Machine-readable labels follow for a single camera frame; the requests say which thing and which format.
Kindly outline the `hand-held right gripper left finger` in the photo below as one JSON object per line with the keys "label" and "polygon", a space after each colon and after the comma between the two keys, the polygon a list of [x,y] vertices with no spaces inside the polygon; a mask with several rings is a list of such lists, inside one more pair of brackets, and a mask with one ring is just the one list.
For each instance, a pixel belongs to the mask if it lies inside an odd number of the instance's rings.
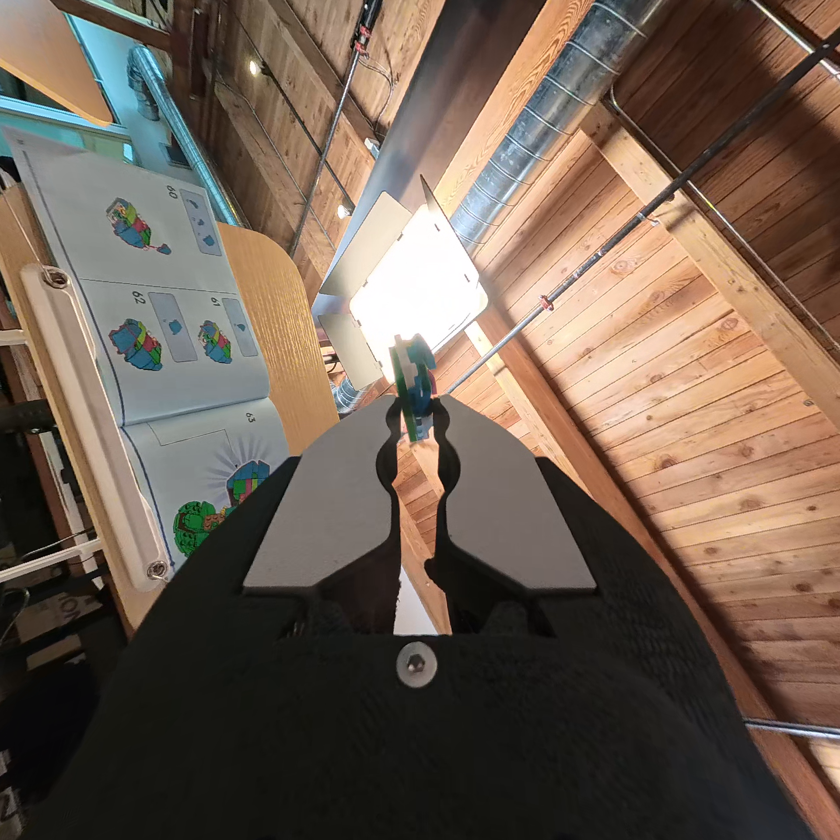
{"label": "hand-held right gripper left finger", "polygon": [[396,477],[400,406],[379,397],[300,456],[244,580],[248,595],[352,587],[396,597],[401,527]]}

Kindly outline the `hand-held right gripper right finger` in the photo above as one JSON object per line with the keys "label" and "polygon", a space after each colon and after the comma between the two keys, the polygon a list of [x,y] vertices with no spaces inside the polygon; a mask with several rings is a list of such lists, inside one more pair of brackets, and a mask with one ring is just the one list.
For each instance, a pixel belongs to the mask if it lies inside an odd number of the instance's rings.
{"label": "hand-held right gripper right finger", "polygon": [[451,395],[434,421],[438,463],[455,456],[445,503],[454,546],[525,592],[593,592],[595,580],[530,449]]}

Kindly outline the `small blue green lego assembly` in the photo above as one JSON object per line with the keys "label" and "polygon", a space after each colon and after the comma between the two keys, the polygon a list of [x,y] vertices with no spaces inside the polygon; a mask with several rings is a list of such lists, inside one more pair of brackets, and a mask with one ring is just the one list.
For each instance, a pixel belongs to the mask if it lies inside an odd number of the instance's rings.
{"label": "small blue green lego assembly", "polygon": [[432,402],[437,394],[434,353],[417,333],[411,339],[396,335],[390,356],[408,441],[427,440],[434,425]]}

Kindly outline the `open lego instruction booklet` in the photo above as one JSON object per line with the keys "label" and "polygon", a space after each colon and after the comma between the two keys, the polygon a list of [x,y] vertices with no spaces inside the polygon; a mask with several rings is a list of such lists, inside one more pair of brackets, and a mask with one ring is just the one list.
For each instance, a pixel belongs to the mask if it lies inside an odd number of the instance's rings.
{"label": "open lego instruction booklet", "polygon": [[159,534],[145,585],[186,559],[290,455],[266,360],[206,192],[3,128]]}

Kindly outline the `wooden book stand board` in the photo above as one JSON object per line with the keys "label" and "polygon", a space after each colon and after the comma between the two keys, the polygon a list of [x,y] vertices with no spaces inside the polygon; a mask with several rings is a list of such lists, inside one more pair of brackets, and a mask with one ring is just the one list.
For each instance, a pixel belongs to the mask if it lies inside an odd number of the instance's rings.
{"label": "wooden book stand board", "polygon": [[[278,411],[290,454],[299,456],[338,421],[328,375],[313,325],[310,306],[298,272],[276,242],[254,230],[220,224],[219,232],[244,306],[269,374],[269,397]],[[68,448],[88,509],[110,570],[109,582],[120,604],[123,624],[132,636],[162,592],[162,586],[142,592],[131,581],[127,550],[118,546],[107,512],[110,497],[93,474],[92,448],[85,448],[81,433],[89,426],[81,409],[68,399],[77,388],[60,383],[58,351],[51,351],[47,333],[36,321],[44,309],[27,291],[21,273],[36,267],[36,280],[44,291],[42,266],[49,262],[47,246],[35,212],[21,184],[2,193],[2,277],[10,292],[33,357],[40,384]]]}

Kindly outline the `long metal rod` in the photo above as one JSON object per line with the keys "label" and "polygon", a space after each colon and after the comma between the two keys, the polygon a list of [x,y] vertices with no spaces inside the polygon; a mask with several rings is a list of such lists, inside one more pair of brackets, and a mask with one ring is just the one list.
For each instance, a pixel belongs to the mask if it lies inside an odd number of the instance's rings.
{"label": "long metal rod", "polygon": [[788,90],[792,89],[798,81],[825,60],[830,53],[834,52],[836,47],[838,47],[838,43],[839,30],[836,29],[826,41],[821,43],[811,54],[804,57],[793,69],[787,72],[750,110],[718,136],[695,160],[688,164],[684,170],[680,171],[673,180],[667,182],[665,187],[650,202],[645,204],[635,216],[629,218],[625,222],[625,225],[618,228],[597,250],[588,255],[586,260],[577,266],[548,296],[541,297],[539,305],[518,321],[502,339],[492,345],[466,373],[447,389],[446,394],[454,393],[456,388],[466,383],[472,375],[477,373],[495,355],[499,354],[522,330],[528,327],[543,313],[551,311],[554,302],[582,278],[587,271],[597,265],[642,223],[649,221],[655,211],[673,200],[677,193],[692,180],[694,175],[699,173],[708,163],[725,151],[735,139],[750,128],[753,123],[761,119]]}

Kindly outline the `studio light panel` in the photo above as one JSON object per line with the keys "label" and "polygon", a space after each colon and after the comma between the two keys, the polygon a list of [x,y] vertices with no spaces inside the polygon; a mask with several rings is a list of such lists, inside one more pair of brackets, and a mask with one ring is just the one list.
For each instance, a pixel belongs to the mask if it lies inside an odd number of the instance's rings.
{"label": "studio light panel", "polygon": [[397,338],[419,336],[435,354],[488,305],[477,268],[433,190],[419,182],[424,200],[412,213],[379,195],[313,305],[355,392],[380,379],[394,383]]}

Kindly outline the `threaded metal rod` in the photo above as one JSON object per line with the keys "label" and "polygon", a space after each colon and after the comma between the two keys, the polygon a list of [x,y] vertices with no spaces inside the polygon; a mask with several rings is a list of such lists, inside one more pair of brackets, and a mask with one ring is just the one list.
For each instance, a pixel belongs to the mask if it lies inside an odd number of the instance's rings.
{"label": "threaded metal rod", "polygon": [[837,727],[762,718],[744,718],[743,723],[750,729],[762,732],[779,733],[799,739],[823,740],[831,742],[839,742],[840,739],[839,728]]}

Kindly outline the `metal ceiling conduit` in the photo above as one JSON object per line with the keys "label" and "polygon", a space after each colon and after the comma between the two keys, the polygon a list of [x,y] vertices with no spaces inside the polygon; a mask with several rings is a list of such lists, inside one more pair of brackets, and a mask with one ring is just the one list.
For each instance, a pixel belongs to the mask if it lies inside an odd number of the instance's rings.
{"label": "metal ceiling conduit", "polygon": [[317,165],[317,168],[316,168],[316,171],[315,171],[315,174],[314,174],[314,178],[313,178],[313,181],[312,181],[312,184],[311,184],[311,187],[310,187],[305,205],[303,207],[301,219],[298,223],[295,234],[294,234],[293,239],[292,239],[291,244],[290,244],[290,256],[291,257],[295,256],[295,254],[297,252],[297,249],[298,249],[298,246],[300,244],[301,236],[302,236],[303,232],[305,231],[307,221],[308,221],[308,216],[310,214],[310,211],[312,210],[312,202],[313,202],[314,197],[316,195],[316,191],[318,189],[318,186],[319,186],[319,183],[320,183],[320,180],[321,180],[321,175],[322,175],[322,172],[323,172],[324,169],[328,169],[330,171],[330,174],[331,174],[333,180],[336,182],[336,184],[340,188],[340,191],[341,191],[341,193],[342,193],[342,195],[345,199],[345,202],[349,205],[350,214],[352,214],[354,209],[355,209],[355,204],[350,199],[350,194],[344,188],[343,184],[341,183],[340,178],[338,176],[336,176],[336,174],[334,174],[334,172],[331,170],[330,165],[328,163],[328,158],[329,158],[329,153],[331,151],[331,147],[332,147],[332,143],[333,143],[335,134],[337,132],[337,129],[338,129],[338,126],[339,126],[339,123],[340,123],[340,118],[342,116],[342,112],[343,112],[345,102],[347,101],[347,99],[350,96],[351,83],[352,83],[352,80],[354,78],[354,73],[357,70],[358,64],[360,62],[360,57],[361,57],[361,54],[357,50],[354,50],[353,51],[353,57],[352,57],[352,60],[351,60],[351,63],[350,63],[350,68],[348,70],[348,74],[347,74],[346,79],[345,79],[345,81],[343,83],[343,86],[341,88],[341,94],[340,94],[338,103],[336,105],[336,108],[334,110],[334,114],[332,116],[332,120],[331,120],[331,123],[330,123],[330,126],[329,126],[329,131],[328,131],[328,134],[327,134],[327,138],[324,141],[321,153],[320,153],[319,158],[318,158],[318,165]]}

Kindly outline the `thin grey metal conduit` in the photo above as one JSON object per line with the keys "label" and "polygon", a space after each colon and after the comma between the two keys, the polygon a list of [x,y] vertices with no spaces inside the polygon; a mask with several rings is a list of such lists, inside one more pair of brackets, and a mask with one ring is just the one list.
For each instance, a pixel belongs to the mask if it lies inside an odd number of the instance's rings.
{"label": "thin grey metal conduit", "polygon": [[[607,107],[620,119],[623,126],[633,135],[656,162],[665,169],[670,175],[676,177],[679,173],[678,166],[670,159],[666,152],[647,134],[642,130],[639,124],[631,118],[625,109],[620,105],[616,98],[615,83],[613,82],[609,88],[609,92],[605,95],[605,104]],[[699,189],[697,184],[693,181],[687,181],[684,190],[690,193],[699,204],[701,211],[706,215],[711,215],[722,226],[722,232],[728,235],[731,243],[738,247],[744,254],[745,258],[750,263],[761,277],[767,282],[775,296],[781,299],[792,313],[806,326],[815,337],[822,343],[824,349],[829,354],[838,356],[839,342],[834,338],[828,329],[817,319],[816,315],[804,304],[802,299],[798,297],[792,289],[789,288],[786,281],[782,280],[777,273],[770,267],[770,265],[759,255],[749,241],[743,237],[734,224],[728,217],[714,204],[710,198]]]}

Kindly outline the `black ceiling fixture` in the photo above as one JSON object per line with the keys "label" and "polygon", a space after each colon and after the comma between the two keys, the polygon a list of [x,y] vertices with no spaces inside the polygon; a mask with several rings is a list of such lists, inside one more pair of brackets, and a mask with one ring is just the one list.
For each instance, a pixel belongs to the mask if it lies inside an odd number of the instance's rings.
{"label": "black ceiling fixture", "polygon": [[361,56],[369,55],[373,29],[381,14],[383,1],[363,1],[353,32],[353,49]]}

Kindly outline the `pale wooden board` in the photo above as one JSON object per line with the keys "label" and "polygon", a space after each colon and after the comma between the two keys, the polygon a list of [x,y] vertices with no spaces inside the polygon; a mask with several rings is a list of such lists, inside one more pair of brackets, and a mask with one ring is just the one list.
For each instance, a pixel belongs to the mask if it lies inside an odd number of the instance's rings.
{"label": "pale wooden board", "polygon": [[65,15],[50,1],[1,2],[1,65],[101,128],[112,113]]}

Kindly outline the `metal ceiling pipe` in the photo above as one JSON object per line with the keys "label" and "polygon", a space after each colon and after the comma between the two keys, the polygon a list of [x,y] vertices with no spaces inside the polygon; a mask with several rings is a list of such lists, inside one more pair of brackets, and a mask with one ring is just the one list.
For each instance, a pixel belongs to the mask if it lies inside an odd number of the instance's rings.
{"label": "metal ceiling pipe", "polygon": [[762,1],[747,1],[753,9],[759,12],[772,25],[777,27],[780,32],[802,49],[806,54],[810,55],[816,50],[816,41],[811,36],[805,34],[804,25],[792,22],[782,12],[774,11],[766,2]]}

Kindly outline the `grey flexible duct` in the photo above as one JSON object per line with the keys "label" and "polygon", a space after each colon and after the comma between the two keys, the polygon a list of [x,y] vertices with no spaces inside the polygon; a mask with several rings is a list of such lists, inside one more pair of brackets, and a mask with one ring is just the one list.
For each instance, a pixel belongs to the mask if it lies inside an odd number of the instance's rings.
{"label": "grey flexible duct", "polygon": [[366,385],[357,390],[347,376],[341,382],[331,382],[332,399],[339,416],[346,417],[357,410],[370,388]]}

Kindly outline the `small metal duct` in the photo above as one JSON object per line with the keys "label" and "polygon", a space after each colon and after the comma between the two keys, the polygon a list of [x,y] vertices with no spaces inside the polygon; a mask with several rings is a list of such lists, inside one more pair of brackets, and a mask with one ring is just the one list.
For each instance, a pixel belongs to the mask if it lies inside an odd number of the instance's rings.
{"label": "small metal duct", "polygon": [[162,120],[169,128],[188,168],[204,188],[217,220],[240,228],[250,228],[241,207],[220,180],[204,147],[196,140],[175,104],[166,86],[163,71],[148,46],[135,44],[130,48],[127,78],[137,98],[140,113],[149,120],[153,117],[157,121]]}

